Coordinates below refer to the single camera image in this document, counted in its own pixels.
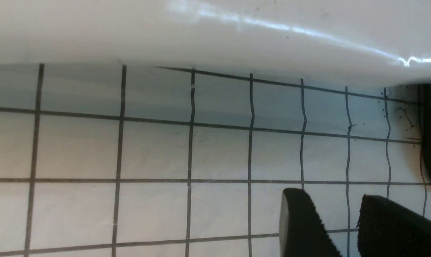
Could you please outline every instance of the bathroom floor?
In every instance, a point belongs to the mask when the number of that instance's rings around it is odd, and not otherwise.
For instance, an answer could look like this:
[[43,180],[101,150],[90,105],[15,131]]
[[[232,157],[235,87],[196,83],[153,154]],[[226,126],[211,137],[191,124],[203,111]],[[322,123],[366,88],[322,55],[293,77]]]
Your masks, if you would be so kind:
[[0,256],[278,257],[286,187],[359,256],[363,194],[431,219],[418,91],[2,65]]

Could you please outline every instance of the dark grout line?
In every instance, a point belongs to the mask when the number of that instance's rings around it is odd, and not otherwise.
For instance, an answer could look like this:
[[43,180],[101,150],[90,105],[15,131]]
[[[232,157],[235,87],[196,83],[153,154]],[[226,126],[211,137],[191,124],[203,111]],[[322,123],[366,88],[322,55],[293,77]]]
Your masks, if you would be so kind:
[[390,165],[390,158],[388,156],[388,142],[390,139],[390,133],[391,133],[391,125],[390,120],[388,119],[388,105],[387,105],[387,88],[384,87],[384,96],[385,96],[385,117],[387,118],[387,124],[388,124],[388,134],[387,139],[385,141],[385,156],[387,157],[387,163],[388,163],[388,184],[387,184],[387,199],[390,197],[390,185],[391,185],[391,165]]
[[[202,70],[181,69],[181,68],[173,68],[173,67],[158,67],[158,68],[167,69],[167,70],[181,71],[181,72],[194,72],[196,74],[209,75],[209,76],[222,77],[222,78],[229,78],[229,79],[234,79],[234,80],[247,80],[247,81],[250,81],[250,78],[243,77],[243,76],[228,75],[228,74],[209,72],[209,71],[202,71]],[[269,84],[269,85],[290,86],[290,87],[301,88],[300,85],[296,85],[296,84],[292,84],[292,83],[277,82],[277,81],[272,81],[272,80],[253,79],[253,82],[263,83],[263,84]],[[320,88],[320,87],[315,87],[315,86],[304,86],[304,88],[305,89],[311,89],[311,90],[317,90],[317,91],[324,91],[324,92],[329,92],[329,93],[335,93],[335,94],[343,94],[343,95],[347,94],[349,96],[359,96],[359,97],[364,97],[364,98],[371,98],[371,99],[377,99],[377,100],[385,100],[385,97],[382,97],[382,96],[371,96],[371,95],[364,95],[364,94],[351,93],[351,92],[347,92],[346,93],[344,91],[333,90],[333,89],[325,89],[325,88]],[[395,98],[386,98],[386,99],[387,99],[387,101],[396,101],[396,102],[401,102],[401,103],[404,103],[404,104],[416,104],[416,105],[419,105],[418,102],[414,102],[414,101],[406,101],[406,100],[395,99]]]
[[269,238],[269,237],[278,237],[279,233],[274,233],[274,234],[261,234],[261,235],[252,235],[251,238],[255,239],[255,238]]
[[122,66],[122,81],[121,81],[121,105],[120,105],[120,120],[119,120],[119,141],[117,143],[117,170],[115,179],[115,198],[114,198],[114,222],[112,226],[112,257],[116,257],[117,249],[117,229],[119,222],[119,204],[120,204],[120,179],[122,172],[122,150],[124,144],[124,118],[125,118],[125,95],[126,95],[126,77],[127,67]]
[[31,244],[31,223],[33,220],[33,206],[34,206],[34,178],[36,177],[36,166],[37,166],[37,146],[39,141],[39,122],[41,117],[39,111],[41,110],[41,96],[42,96],[42,84],[44,82],[44,64],[39,64],[39,74],[37,79],[36,89],[36,106],[34,114],[34,133],[33,133],[33,146],[31,152],[31,171],[30,171],[30,187],[28,191],[28,212],[26,214],[26,229],[25,229],[25,251],[24,257],[29,256],[30,244]]
[[[104,178],[0,178],[0,183],[24,183],[34,181],[35,183],[116,183],[117,179]],[[161,178],[121,178],[120,183],[187,183],[188,179],[161,179]],[[246,179],[190,179],[191,183],[248,183]],[[251,184],[301,184],[301,180],[250,180]],[[388,185],[388,182],[375,181],[304,181],[305,185]],[[431,186],[431,182],[390,182],[390,185],[402,186]]]
[[30,250],[30,254],[96,250],[96,249],[106,249],[111,247],[112,247],[112,244],[100,244],[100,245],[76,246],[76,247],[45,248],[45,249]]
[[[62,117],[84,117],[90,119],[107,119],[107,120],[120,120],[118,116],[108,116],[108,115],[96,115],[96,114],[77,114],[73,112],[51,112],[51,111],[40,111],[42,115],[54,115],[54,116],[62,116]],[[168,120],[156,120],[156,119],[143,119],[143,118],[135,118],[135,117],[124,117],[124,121],[131,122],[147,122],[147,123],[156,123],[156,124],[170,124],[170,125],[183,125],[190,126],[193,125],[195,127],[214,127],[217,129],[230,129],[230,130],[250,130],[250,127],[242,127],[242,126],[230,126],[230,125],[221,125],[221,124],[206,124],[206,123],[198,123],[198,122],[179,122],[179,121],[168,121]],[[262,131],[262,132],[273,132],[273,133],[287,133],[294,135],[310,135],[310,136],[325,136],[325,137],[335,137],[335,138],[350,138],[350,139],[359,139],[359,140],[370,140],[370,141],[379,141],[379,142],[392,142],[392,143],[409,143],[413,145],[421,145],[421,141],[407,141],[407,140],[390,140],[390,139],[382,139],[382,138],[369,138],[369,137],[361,137],[361,136],[347,136],[347,135],[339,135],[339,134],[331,134],[331,133],[318,133],[318,132],[302,132],[295,130],[275,130],[272,128],[262,128],[262,127],[254,127],[253,131]]]
[[34,114],[35,110],[30,109],[17,109],[17,108],[6,108],[6,107],[0,107],[0,112],[13,112],[17,114]]
[[0,257],[3,256],[14,256],[14,255],[23,255],[25,251],[10,251],[10,252],[0,252]]
[[[349,202],[349,167],[350,167],[350,132],[352,131],[352,119],[349,111],[348,88],[346,87],[346,112],[349,120],[347,130],[347,165],[346,165],[346,198],[347,198],[347,229],[350,229],[350,202]],[[347,257],[350,257],[350,231],[347,231]]]
[[99,115],[99,114],[79,114],[76,112],[56,112],[56,111],[40,111],[41,115],[52,115],[62,117],[79,117],[88,119],[106,119],[106,120],[120,120],[119,116]]
[[[342,229],[342,230],[328,230],[327,233],[341,233],[341,232],[356,232],[358,229]],[[214,241],[229,241],[229,240],[242,240],[242,239],[256,239],[256,238],[271,238],[278,237],[278,233],[274,234],[258,234],[258,235],[244,235],[244,236],[220,236],[220,237],[209,237],[209,238],[193,238],[193,239],[179,239],[179,240],[165,240],[165,241],[145,241],[145,242],[124,242],[117,243],[115,247],[137,247],[137,246],[160,246],[170,244],[185,244],[187,241],[190,243],[198,242],[214,242]],[[72,251],[83,251],[83,250],[96,250],[106,249],[114,247],[113,244],[99,244],[99,245],[88,245],[88,246],[75,246],[75,247],[58,247],[58,248],[44,248],[44,249],[31,249],[30,254],[40,253],[53,253],[53,252],[72,252]],[[0,252],[0,257],[22,255],[25,251],[10,251]]]
[[188,131],[188,172],[187,172],[187,216],[186,216],[186,236],[185,236],[185,257],[190,254],[190,229],[191,229],[191,164],[193,159],[193,130],[195,121],[195,72],[191,72],[191,116],[190,127]]
[[[418,99],[420,101],[420,86],[417,87],[417,94],[418,94]],[[423,138],[423,127],[422,127],[422,122],[421,122],[421,109],[420,106],[417,107],[418,109],[418,124],[420,127],[420,136],[421,138]],[[423,183],[425,183],[425,176],[423,174],[423,145],[420,147],[420,175],[421,175],[421,179],[423,181]],[[425,216],[425,211],[426,211],[426,201],[428,199],[428,189],[425,187],[425,200],[423,201],[423,212],[422,212],[422,217]]]
[[301,109],[302,109],[302,117],[304,122],[302,122],[302,130],[301,130],[301,144],[300,144],[300,166],[301,166],[301,189],[304,190],[304,157],[302,151],[304,150],[304,135],[306,132],[307,125],[307,116],[304,105],[304,80],[301,79]]
[[331,234],[331,233],[342,233],[342,232],[350,233],[350,232],[356,232],[356,231],[358,231],[357,228],[355,228],[355,229],[341,229],[341,230],[328,230],[326,232]]
[[253,74],[250,73],[250,129],[249,129],[249,149],[248,149],[248,160],[247,160],[247,226],[248,226],[248,246],[249,246],[249,257],[252,257],[252,138],[253,138],[253,124],[255,122],[255,108],[253,104]]
[[2,178],[0,177],[0,183],[29,183],[29,178]]
[[143,118],[136,118],[136,117],[125,117],[124,120],[125,121],[133,121],[133,122],[146,122],[146,123],[155,123],[155,124],[190,126],[190,122],[182,122],[182,121],[143,119]]

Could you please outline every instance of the floor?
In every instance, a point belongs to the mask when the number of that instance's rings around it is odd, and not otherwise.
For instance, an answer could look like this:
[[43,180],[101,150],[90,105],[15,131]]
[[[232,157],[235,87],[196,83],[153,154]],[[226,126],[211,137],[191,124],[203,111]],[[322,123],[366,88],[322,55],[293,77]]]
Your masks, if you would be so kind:
[[431,219],[418,92],[0,66],[0,256],[278,257],[286,187],[304,188],[341,254],[359,256],[363,194]]

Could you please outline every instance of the white tiled floor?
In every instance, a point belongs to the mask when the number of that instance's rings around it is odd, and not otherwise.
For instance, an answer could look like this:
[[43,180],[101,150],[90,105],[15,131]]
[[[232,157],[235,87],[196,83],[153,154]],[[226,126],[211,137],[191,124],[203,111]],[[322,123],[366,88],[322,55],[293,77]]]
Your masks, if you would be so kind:
[[192,124],[191,72],[43,65],[35,112],[39,70],[0,66],[0,256],[276,257],[281,192],[302,184],[344,257],[366,193],[427,199],[431,219],[415,87],[385,109],[384,89],[196,72]]

